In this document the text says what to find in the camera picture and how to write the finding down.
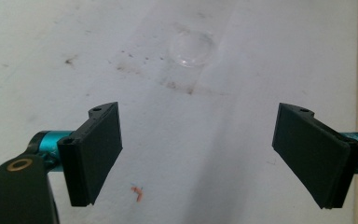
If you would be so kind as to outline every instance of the white table surface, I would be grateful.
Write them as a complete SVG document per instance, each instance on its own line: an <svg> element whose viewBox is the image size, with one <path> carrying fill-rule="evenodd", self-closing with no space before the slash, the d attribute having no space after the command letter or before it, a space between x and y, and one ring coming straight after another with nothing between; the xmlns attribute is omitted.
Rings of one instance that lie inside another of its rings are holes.
<svg viewBox="0 0 358 224"><path fill-rule="evenodd" d="M352 223L353 186L321 210L271 142L279 102L354 131L358 2L239 0L192 91L164 82L169 55L122 55L157 3L0 1L0 164L118 101L124 148L96 204L71 207L49 174L62 223Z"/></svg>

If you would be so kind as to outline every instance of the screw hole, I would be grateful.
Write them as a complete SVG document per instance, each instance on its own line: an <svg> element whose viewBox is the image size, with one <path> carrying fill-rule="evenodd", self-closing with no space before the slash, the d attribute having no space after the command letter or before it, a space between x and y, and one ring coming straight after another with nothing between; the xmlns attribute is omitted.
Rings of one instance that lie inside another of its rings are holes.
<svg viewBox="0 0 358 224"><path fill-rule="evenodd" d="M10 172L16 172L16 171L20 171L20 170L23 170L23 169L27 168L31 164L32 164L31 159L20 159L20 160L17 160L17 161L13 161L7 167L7 170L10 171Z"/></svg>

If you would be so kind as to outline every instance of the dark object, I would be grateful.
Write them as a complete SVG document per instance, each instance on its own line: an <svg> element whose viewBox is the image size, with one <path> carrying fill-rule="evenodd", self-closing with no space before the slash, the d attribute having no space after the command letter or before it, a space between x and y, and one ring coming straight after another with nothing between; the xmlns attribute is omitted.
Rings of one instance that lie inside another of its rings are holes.
<svg viewBox="0 0 358 224"><path fill-rule="evenodd" d="M95 203L110 168L120 153L117 104L89 111L89 120L58 142L72 206Z"/></svg>
<svg viewBox="0 0 358 224"><path fill-rule="evenodd" d="M23 155L0 166L0 223L59 223L42 158Z"/></svg>
<svg viewBox="0 0 358 224"><path fill-rule="evenodd" d="M313 116L306 108L280 104L272 146L321 208L342 207L358 163L358 142Z"/></svg>
<svg viewBox="0 0 358 224"><path fill-rule="evenodd" d="M95 203L121 149L117 103L91 109L74 132L37 133L0 166L0 223L59 223L47 172L61 164L72 205Z"/></svg>

